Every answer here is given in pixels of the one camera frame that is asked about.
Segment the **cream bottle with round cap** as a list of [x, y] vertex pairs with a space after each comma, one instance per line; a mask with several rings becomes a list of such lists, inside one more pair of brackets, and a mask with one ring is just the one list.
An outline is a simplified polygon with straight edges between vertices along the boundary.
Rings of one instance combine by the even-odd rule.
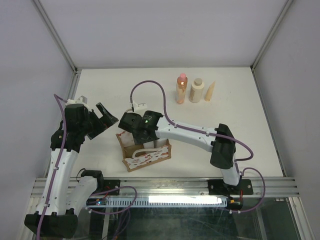
[[198, 103], [201, 100], [204, 86], [205, 86], [204, 81], [201, 78], [196, 78], [191, 83], [189, 100], [192, 103]]

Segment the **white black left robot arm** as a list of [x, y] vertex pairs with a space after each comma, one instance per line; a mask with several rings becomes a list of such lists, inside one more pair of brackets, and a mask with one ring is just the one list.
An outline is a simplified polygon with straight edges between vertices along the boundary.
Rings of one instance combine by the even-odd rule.
[[25, 226], [37, 239], [71, 239], [87, 199], [105, 188], [100, 170], [85, 170], [75, 189], [68, 192], [71, 173], [85, 138], [92, 140], [118, 122], [100, 102], [96, 107], [101, 117], [78, 100], [69, 101], [62, 109], [62, 121], [51, 136], [50, 167], [41, 200], [35, 212], [24, 219]]

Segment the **burlap cat print canvas bag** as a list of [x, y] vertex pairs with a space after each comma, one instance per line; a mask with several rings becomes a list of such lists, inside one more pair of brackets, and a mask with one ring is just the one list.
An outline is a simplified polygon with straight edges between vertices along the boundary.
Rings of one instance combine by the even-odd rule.
[[162, 147], [146, 149], [143, 144], [135, 144], [133, 135], [125, 130], [117, 133], [116, 138], [122, 151], [122, 162], [129, 173], [172, 157], [172, 145], [168, 139]]

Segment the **tan cone shaped tube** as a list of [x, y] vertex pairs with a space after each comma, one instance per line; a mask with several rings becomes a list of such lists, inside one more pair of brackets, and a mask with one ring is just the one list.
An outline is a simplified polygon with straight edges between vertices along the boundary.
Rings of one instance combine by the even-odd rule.
[[207, 92], [205, 94], [205, 97], [204, 97], [204, 100], [206, 102], [210, 102], [211, 101], [211, 98], [212, 98], [212, 95], [213, 95], [213, 92], [214, 92], [214, 88], [215, 88], [215, 84], [216, 84], [216, 81], [214, 81], [207, 89]]

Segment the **orange bottle with pink cap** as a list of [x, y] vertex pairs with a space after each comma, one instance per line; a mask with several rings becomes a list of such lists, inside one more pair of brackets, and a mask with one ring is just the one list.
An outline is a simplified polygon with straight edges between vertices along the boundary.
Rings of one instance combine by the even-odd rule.
[[187, 92], [188, 78], [185, 73], [181, 73], [176, 81], [176, 97], [175, 101], [178, 104], [183, 104]]

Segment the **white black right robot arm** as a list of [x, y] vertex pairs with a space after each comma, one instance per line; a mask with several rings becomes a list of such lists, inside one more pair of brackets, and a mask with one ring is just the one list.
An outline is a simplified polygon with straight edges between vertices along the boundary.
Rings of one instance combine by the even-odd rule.
[[183, 126], [169, 122], [160, 112], [147, 110], [144, 115], [125, 112], [118, 127], [133, 136], [136, 144], [145, 144], [159, 139], [175, 140], [199, 147], [211, 153], [210, 164], [222, 173], [223, 187], [230, 194], [241, 189], [241, 174], [235, 163], [236, 142], [225, 124], [217, 128]]

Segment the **white frosted rectangular bottle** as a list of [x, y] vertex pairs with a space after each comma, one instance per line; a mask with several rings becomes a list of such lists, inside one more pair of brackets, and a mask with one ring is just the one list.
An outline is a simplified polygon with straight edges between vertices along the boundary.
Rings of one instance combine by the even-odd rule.
[[155, 145], [154, 145], [154, 142], [153, 141], [150, 141], [150, 142], [146, 142], [143, 144], [143, 147], [145, 149], [154, 149], [155, 148]]

